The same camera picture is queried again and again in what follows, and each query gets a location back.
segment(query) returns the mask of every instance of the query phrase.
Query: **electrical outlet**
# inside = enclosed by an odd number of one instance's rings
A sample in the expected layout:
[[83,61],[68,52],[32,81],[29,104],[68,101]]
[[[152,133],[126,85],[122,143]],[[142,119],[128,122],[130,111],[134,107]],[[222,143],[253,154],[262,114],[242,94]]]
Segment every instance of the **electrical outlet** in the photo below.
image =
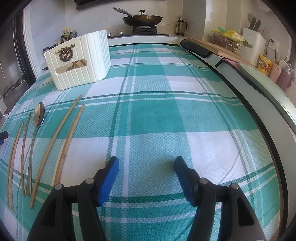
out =
[[279,42],[275,39],[270,39],[269,41],[269,44],[268,44],[268,47],[270,47],[271,49],[275,50],[275,51],[278,51],[279,49]]

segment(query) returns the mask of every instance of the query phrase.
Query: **wok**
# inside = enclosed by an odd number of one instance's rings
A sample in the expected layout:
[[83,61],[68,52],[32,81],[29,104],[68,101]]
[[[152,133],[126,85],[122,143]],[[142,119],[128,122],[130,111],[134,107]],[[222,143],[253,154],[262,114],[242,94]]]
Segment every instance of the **wok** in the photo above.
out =
[[124,17],[122,19],[124,23],[129,26],[155,26],[159,24],[162,19],[161,16],[145,14],[145,10],[140,10],[140,14],[138,15],[131,15],[121,8],[114,7],[113,9],[119,13],[128,15],[128,17]]

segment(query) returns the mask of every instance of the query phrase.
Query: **green and white checkered tablecloth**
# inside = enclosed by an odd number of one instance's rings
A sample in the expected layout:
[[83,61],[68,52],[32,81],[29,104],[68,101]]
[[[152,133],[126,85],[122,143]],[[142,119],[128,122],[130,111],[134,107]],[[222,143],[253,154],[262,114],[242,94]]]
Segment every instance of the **green and white checkered tablecloth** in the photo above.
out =
[[[269,239],[279,223],[279,185],[264,139],[252,117],[227,85],[182,47],[157,44],[110,48],[112,67],[105,79],[57,91],[49,74],[18,101],[1,131],[0,218],[15,240],[26,240],[53,186],[62,145],[82,104],[62,171],[65,186],[93,177],[111,156],[120,170],[108,202],[98,208],[107,240],[186,240],[196,208],[186,201],[173,170],[177,156],[215,184],[237,182]],[[15,211],[7,209],[5,183],[11,147],[21,121],[38,102],[45,119],[34,145],[33,182],[44,152],[74,100],[82,98],[62,128],[45,165],[33,210],[20,186],[22,137],[13,171]],[[34,126],[31,117],[25,173]],[[212,239],[217,239],[221,204],[216,205]],[[77,205],[73,205],[77,240],[82,240]]]

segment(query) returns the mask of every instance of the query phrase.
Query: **silver bolt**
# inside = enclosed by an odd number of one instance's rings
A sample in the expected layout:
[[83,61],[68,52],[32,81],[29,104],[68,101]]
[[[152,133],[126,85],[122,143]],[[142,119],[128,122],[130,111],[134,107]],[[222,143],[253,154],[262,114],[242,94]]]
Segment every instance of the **silver bolt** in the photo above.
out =
[[204,178],[204,177],[201,177],[201,178],[200,178],[200,183],[202,183],[202,184],[207,184],[207,179]]
[[94,182],[94,179],[93,178],[88,178],[88,179],[85,180],[85,182],[87,184],[92,184]]
[[60,190],[60,189],[62,189],[62,184],[56,184],[55,186],[54,186],[54,188],[56,189],[56,190]]
[[239,185],[237,185],[236,183],[232,183],[232,184],[231,184],[231,187],[232,187],[233,189],[239,189]]

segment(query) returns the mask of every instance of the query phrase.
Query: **stove burner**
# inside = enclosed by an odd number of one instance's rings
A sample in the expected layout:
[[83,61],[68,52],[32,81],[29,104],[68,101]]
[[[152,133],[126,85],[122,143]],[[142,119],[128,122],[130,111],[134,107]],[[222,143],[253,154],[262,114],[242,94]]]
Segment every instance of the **stove burner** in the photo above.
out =
[[156,26],[148,26],[147,28],[141,28],[139,26],[133,27],[133,34],[157,34]]

